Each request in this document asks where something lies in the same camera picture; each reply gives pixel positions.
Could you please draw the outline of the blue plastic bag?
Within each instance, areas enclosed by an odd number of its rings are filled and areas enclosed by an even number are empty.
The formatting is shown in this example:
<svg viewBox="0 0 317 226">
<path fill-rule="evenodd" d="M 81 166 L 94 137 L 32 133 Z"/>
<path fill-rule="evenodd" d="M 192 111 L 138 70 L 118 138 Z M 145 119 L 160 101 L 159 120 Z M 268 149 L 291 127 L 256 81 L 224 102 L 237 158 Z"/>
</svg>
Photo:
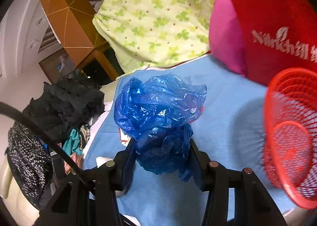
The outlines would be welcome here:
<svg viewBox="0 0 317 226">
<path fill-rule="evenodd" d="M 139 165 L 156 175 L 192 177 L 187 158 L 191 123 L 202 114 L 206 85 L 189 85 L 173 73 L 146 82 L 132 77 L 116 98 L 114 120 L 135 140 Z"/>
</svg>

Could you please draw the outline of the light blue bed blanket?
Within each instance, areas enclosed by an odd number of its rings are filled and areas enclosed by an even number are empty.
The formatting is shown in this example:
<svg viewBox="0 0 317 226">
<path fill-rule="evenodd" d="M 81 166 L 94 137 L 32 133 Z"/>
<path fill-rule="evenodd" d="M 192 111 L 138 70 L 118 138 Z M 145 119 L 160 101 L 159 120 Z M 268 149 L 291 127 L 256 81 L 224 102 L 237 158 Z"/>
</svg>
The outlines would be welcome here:
<svg viewBox="0 0 317 226">
<path fill-rule="evenodd" d="M 198 149 L 228 169 L 252 168 L 280 211 L 293 211 L 295 204 L 271 185 L 263 167 L 266 87 L 228 71 L 210 56 L 171 72 L 186 84 L 207 87 L 203 112 L 191 124 Z M 175 173 L 156 175 L 136 165 L 130 189 L 117 202 L 120 213 L 142 225 L 201 225 L 207 196 L 193 179 L 183 182 Z"/>
</svg>

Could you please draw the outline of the teal cloth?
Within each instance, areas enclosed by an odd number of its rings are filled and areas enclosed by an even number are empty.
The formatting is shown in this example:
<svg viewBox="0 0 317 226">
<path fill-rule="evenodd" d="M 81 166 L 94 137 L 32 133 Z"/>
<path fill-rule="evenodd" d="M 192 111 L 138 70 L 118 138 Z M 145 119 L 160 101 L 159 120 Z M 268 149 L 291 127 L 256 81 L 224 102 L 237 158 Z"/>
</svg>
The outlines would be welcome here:
<svg viewBox="0 0 317 226">
<path fill-rule="evenodd" d="M 68 139 L 65 141 L 62 149 L 63 151 L 71 156 L 73 153 L 77 155 L 82 155 L 82 150 L 80 148 L 80 134 L 77 129 L 72 129 Z"/>
</svg>

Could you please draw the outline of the black white speckled garment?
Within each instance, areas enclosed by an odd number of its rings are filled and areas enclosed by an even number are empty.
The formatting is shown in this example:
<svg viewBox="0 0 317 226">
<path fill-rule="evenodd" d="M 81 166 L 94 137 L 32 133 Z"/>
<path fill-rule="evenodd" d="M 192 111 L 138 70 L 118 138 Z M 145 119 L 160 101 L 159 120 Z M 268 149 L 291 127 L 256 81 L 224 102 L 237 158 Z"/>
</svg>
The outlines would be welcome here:
<svg viewBox="0 0 317 226">
<path fill-rule="evenodd" d="M 22 191 L 31 198 L 42 196 L 52 178 L 52 163 L 42 143 L 29 128 L 14 122 L 8 132 L 9 157 L 17 169 Z"/>
</svg>

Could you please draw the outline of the black clothing pile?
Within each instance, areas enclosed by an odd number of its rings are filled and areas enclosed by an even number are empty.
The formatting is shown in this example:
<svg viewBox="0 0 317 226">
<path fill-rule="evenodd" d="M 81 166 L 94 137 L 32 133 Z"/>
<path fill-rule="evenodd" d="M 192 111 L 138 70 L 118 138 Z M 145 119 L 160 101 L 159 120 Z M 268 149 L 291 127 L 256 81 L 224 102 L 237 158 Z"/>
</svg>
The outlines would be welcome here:
<svg viewBox="0 0 317 226">
<path fill-rule="evenodd" d="M 100 85 L 75 70 L 55 84 L 44 82 L 42 95 L 31 99 L 23 114 L 56 143 L 65 142 L 72 129 L 104 112 Z"/>
</svg>

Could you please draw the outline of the red plastic mesh basket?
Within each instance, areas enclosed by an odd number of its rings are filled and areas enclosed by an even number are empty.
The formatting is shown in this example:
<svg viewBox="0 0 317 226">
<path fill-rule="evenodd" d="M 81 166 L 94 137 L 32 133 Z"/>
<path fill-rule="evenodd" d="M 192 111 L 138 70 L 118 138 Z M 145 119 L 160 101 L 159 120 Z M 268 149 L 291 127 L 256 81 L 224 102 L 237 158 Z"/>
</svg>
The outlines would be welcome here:
<svg viewBox="0 0 317 226">
<path fill-rule="evenodd" d="M 316 208 L 316 73 L 289 68 L 264 100 L 264 168 L 273 186 L 303 209 Z"/>
</svg>

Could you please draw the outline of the wooden bedside table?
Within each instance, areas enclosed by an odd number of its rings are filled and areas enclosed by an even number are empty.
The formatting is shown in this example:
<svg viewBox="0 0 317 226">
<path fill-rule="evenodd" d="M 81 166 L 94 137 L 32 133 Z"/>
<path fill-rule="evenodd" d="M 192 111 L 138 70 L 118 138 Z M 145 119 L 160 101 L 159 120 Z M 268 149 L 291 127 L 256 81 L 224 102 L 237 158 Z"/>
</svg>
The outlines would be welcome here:
<svg viewBox="0 0 317 226">
<path fill-rule="evenodd" d="M 107 85 L 124 74 L 109 43 L 94 49 L 76 68 L 99 85 Z"/>
</svg>

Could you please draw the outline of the magenta pillow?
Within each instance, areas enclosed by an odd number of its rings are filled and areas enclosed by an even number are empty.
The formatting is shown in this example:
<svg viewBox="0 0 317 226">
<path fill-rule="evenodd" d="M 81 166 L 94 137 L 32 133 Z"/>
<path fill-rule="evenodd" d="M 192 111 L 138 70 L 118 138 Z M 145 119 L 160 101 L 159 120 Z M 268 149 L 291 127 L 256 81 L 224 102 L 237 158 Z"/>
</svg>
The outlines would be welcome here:
<svg viewBox="0 0 317 226">
<path fill-rule="evenodd" d="M 231 0 L 215 0 L 208 38 L 211 52 L 219 62 L 230 71 L 247 76 L 242 31 Z"/>
</svg>

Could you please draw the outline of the green clover pattern quilt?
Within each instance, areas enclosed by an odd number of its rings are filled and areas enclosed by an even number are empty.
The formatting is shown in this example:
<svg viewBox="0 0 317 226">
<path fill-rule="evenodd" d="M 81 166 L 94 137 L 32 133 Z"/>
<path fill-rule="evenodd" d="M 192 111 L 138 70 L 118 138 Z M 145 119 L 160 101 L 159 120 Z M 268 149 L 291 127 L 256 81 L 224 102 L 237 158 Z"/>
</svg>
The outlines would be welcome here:
<svg viewBox="0 0 317 226">
<path fill-rule="evenodd" d="M 215 0 L 104 0 L 92 20 L 126 74 L 206 54 Z"/>
</svg>

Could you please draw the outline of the red shopping bag with lettering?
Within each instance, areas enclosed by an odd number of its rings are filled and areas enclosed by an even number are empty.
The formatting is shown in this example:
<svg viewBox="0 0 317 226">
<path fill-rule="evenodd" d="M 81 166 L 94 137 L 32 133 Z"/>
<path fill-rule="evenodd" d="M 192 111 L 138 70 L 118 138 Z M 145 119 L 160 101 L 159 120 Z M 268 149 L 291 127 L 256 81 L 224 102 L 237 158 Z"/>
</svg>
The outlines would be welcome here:
<svg viewBox="0 0 317 226">
<path fill-rule="evenodd" d="M 247 78 L 268 85 L 279 72 L 316 71 L 316 11 L 308 0 L 231 0 L 245 47 Z"/>
</svg>

